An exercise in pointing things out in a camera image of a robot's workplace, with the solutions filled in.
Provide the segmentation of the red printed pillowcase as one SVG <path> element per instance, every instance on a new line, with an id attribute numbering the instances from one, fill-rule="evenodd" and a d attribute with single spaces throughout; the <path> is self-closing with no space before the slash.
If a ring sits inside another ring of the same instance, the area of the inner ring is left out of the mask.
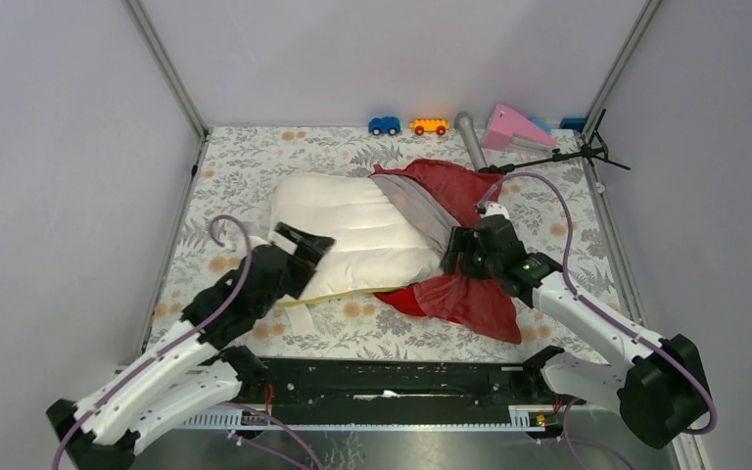
<path id="1" fill-rule="evenodd" d="M 453 227 L 476 226 L 480 220 L 476 204 L 488 191 L 496 202 L 501 181 L 499 174 L 430 159 L 415 160 L 404 168 L 376 164 L 369 178 L 440 251 L 447 248 Z M 409 316 L 438 318 L 505 343 L 522 343 L 515 304 L 492 279 L 471 279 L 460 272 L 440 274 L 375 297 Z"/>

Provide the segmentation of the white pillow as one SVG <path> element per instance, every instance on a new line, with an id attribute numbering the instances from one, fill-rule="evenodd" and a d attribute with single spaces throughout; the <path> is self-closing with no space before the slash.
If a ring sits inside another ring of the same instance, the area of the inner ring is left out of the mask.
<path id="1" fill-rule="evenodd" d="M 441 275 L 457 219 L 408 176 L 301 173 L 282 179 L 270 223 L 335 239 L 305 290 L 285 306 L 388 292 Z"/>

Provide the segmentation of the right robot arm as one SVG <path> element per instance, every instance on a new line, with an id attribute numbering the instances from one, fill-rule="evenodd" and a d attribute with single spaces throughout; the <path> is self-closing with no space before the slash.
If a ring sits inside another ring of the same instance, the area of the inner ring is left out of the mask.
<path id="1" fill-rule="evenodd" d="M 593 300 L 561 263 L 530 253 L 503 214 L 450 231 L 442 262 L 448 274 L 494 281 L 505 294 L 545 313 L 603 357 L 595 363 L 557 351 L 540 353 L 522 378 L 524 394 L 546 403 L 563 395 L 619 415 L 644 444 L 667 446 L 702 417 L 716 414 L 698 348 L 667 339 Z"/>

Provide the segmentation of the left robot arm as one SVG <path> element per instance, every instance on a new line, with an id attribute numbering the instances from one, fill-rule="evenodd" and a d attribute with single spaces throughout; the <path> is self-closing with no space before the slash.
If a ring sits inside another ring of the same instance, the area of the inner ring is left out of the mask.
<path id="1" fill-rule="evenodd" d="M 79 400 L 58 399 L 46 415 L 59 438 L 52 468 L 65 456 L 78 469 L 127 469 L 158 437 L 186 418 L 232 400 L 270 401 L 268 369 L 233 341 L 284 297 L 305 290 L 336 241 L 286 223 L 274 231 L 295 246 L 252 244 L 239 266 L 198 293 L 164 336 L 118 376 Z"/>

